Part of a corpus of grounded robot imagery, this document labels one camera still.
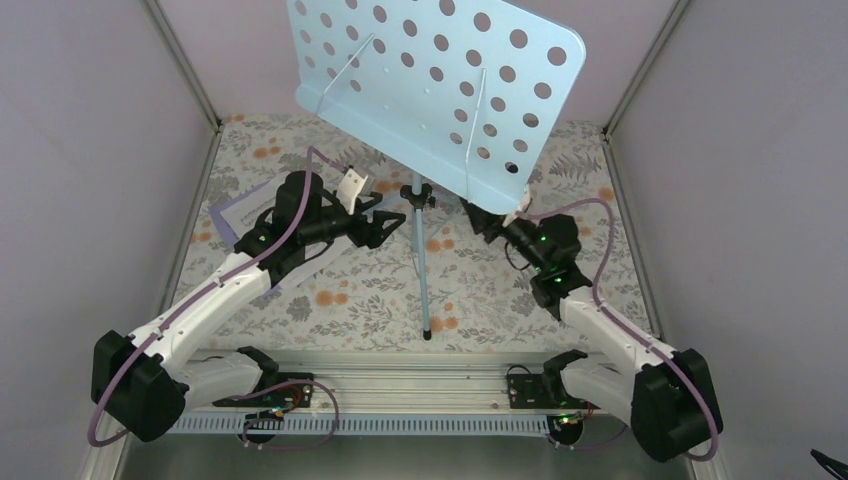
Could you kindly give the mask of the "light blue music stand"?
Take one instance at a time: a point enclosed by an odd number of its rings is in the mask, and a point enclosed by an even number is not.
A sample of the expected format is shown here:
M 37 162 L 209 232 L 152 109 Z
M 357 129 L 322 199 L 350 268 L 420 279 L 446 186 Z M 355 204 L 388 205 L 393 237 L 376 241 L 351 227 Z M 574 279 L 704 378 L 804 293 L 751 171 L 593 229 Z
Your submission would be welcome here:
M 493 214 L 519 205 L 585 64 L 573 29 L 506 1 L 291 1 L 295 98 Z

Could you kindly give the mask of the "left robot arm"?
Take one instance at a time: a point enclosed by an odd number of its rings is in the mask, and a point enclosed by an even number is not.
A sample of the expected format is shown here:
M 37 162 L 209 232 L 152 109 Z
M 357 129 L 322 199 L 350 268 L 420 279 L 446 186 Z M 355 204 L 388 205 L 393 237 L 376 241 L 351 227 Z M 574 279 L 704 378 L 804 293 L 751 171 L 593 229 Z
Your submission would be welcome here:
M 321 177 L 288 174 L 274 203 L 263 210 L 234 250 L 204 283 L 133 332 L 109 331 L 93 351 L 91 398 L 95 412 L 87 440 L 105 447 L 131 433 L 156 440 L 196 407 L 218 401 L 270 402 L 289 387 L 277 363 L 255 347 L 190 365 L 201 344 L 245 305 L 318 260 L 308 247 L 330 248 L 337 239 L 354 247 L 380 247 L 406 220 L 378 209 L 381 194 L 362 200 L 359 178 L 348 172 L 334 191 Z

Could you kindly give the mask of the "white sheet music page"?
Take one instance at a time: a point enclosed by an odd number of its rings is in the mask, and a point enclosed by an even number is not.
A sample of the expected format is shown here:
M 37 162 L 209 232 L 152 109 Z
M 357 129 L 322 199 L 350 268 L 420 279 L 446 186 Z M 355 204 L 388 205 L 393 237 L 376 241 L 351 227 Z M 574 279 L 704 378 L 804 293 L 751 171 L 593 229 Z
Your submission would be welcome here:
M 254 227 L 241 237 L 233 249 L 257 256 L 273 245 L 294 219 L 301 194 L 301 185 L 282 183 L 277 189 L 274 206 L 260 214 Z M 273 291 L 297 286 L 353 246 L 346 237 L 336 239 L 333 244 L 327 242 L 330 233 L 328 207 L 344 210 L 332 192 L 321 183 L 313 182 L 307 207 L 296 230 L 285 244 L 259 263 L 270 273 Z

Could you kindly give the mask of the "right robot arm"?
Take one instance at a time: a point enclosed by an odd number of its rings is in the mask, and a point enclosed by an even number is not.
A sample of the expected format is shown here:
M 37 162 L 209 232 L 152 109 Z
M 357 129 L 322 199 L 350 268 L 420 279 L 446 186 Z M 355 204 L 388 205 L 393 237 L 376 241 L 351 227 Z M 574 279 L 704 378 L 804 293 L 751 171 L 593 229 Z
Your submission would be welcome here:
M 680 455 L 709 461 L 723 420 L 706 359 L 677 350 L 625 319 L 603 301 L 598 281 L 577 265 L 581 251 L 576 220 L 562 213 L 537 221 L 509 219 L 463 201 L 474 233 L 513 247 L 533 268 L 537 305 L 575 328 L 610 365 L 579 350 L 549 359 L 541 391 L 555 407 L 582 400 L 621 421 L 642 450 L 666 462 Z

